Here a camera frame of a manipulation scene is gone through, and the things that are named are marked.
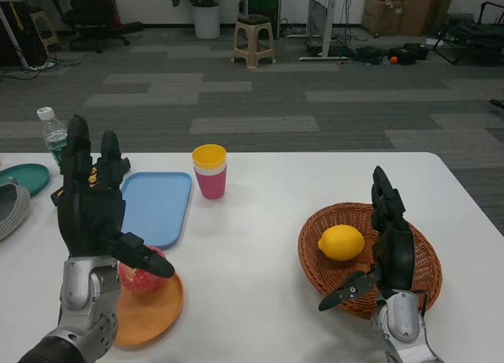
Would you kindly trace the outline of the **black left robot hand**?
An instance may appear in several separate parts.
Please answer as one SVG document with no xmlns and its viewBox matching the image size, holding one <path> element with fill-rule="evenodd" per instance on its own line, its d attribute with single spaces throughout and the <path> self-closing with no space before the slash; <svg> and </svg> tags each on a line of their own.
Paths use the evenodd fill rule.
<svg viewBox="0 0 504 363">
<path fill-rule="evenodd" d="M 94 161 L 87 121 L 74 116 L 69 121 L 60 173 L 63 185 L 57 219 L 70 257 L 109 255 L 155 276 L 175 274 L 172 264 L 140 237 L 121 231 L 126 201 L 120 185 L 125 171 L 115 132 L 103 133 L 101 156 Z"/>
</svg>

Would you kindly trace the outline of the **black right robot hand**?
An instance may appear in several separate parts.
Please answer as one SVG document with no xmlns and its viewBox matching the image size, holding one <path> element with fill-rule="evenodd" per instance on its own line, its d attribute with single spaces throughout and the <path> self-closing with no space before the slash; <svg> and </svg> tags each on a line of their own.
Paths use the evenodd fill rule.
<svg viewBox="0 0 504 363">
<path fill-rule="evenodd" d="M 344 286 L 321 300 L 320 311 L 357 300 L 374 289 L 390 294 L 393 290 L 409 291 L 413 287 L 415 238 L 403 217 L 406 209 L 402 198 L 380 166 L 375 168 L 372 178 L 371 221 L 378 236 L 372 245 L 371 271 L 349 276 Z"/>
</svg>

